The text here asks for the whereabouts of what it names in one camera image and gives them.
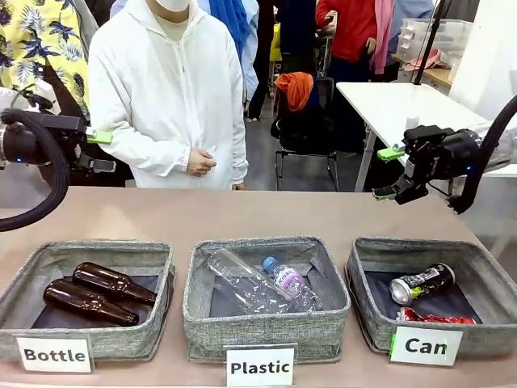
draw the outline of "label sign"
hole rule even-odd
[[[294,348],[228,350],[227,386],[290,386]]]
[[[25,370],[32,372],[90,373],[88,341],[17,337]]]
[[[391,361],[452,366],[460,347],[462,331],[397,328]]]

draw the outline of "blue bottle cap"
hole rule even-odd
[[[273,273],[273,268],[278,264],[278,260],[275,259],[273,256],[269,256],[266,259],[264,259],[262,266],[264,268],[264,271],[267,273]]]

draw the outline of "brown table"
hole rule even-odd
[[[149,189],[71,188],[65,202],[36,225],[4,234],[0,248],[0,289],[40,244],[82,238],[137,238],[174,247],[178,279],[165,335],[149,363],[102,364],[91,375],[26,374],[19,365],[0,363],[0,381],[77,385],[223,386],[222,365],[187,360],[181,304],[187,263],[194,245],[210,238],[287,235],[323,238],[338,268],[359,236],[448,238],[478,243],[436,197],[399,206],[362,193],[197,192]],[[517,382],[517,357],[457,361],[454,368],[395,365],[372,353],[355,314],[349,314],[343,358],[337,364],[299,365],[295,384],[337,386],[496,386]]]
[[[400,64],[405,65],[407,61],[404,61],[402,58],[398,57],[396,54],[392,54],[391,58]],[[451,73],[450,69],[439,69],[439,68],[431,68],[425,69],[424,75],[428,77],[431,81],[436,82],[438,85],[446,87],[450,89],[452,87],[452,82],[449,81],[449,74]]]

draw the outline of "gray fabric bin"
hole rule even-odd
[[[479,324],[400,323],[381,313],[368,283],[369,273],[419,273],[435,263],[444,263],[455,272],[460,296],[481,320]],[[472,243],[357,238],[347,272],[362,325],[376,350],[389,350],[398,326],[463,331],[458,352],[462,356],[505,355],[517,345],[517,286],[491,256]],[[426,298],[447,294],[421,297],[411,307],[417,309]]]
[[[324,311],[213,317],[215,274],[206,259],[225,247],[261,268],[269,255],[309,280]],[[183,298],[185,334],[191,361],[224,362],[224,346],[298,344],[297,362],[331,362],[341,357],[343,328],[351,301],[325,244],[312,237],[208,241],[192,252]]]
[[[32,328],[45,309],[42,298],[45,287],[52,280],[71,276],[86,261],[129,276],[157,277],[153,290],[158,294],[157,301],[152,309],[147,308],[145,321],[135,327],[99,323],[94,328]],[[19,360],[16,336],[55,335],[88,337],[96,361],[148,361],[162,337],[173,283],[172,248],[165,243],[130,240],[47,243],[28,259],[0,297],[0,360]]]

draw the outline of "black chair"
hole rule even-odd
[[[334,96],[334,81],[331,78],[319,78],[314,87],[317,87],[317,103],[308,103],[299,112],[291,112],[286,94],[277,90],[277,116],[271,126],[271,135],[277,139],[277,191],[281,189],[284,177],[284,158],[289,155],[326,158],[330,179],[336,192],[339,191],[337,139],[327,114],[327,105],[330,106]],[[334,173],[330,161],[334,164]]]

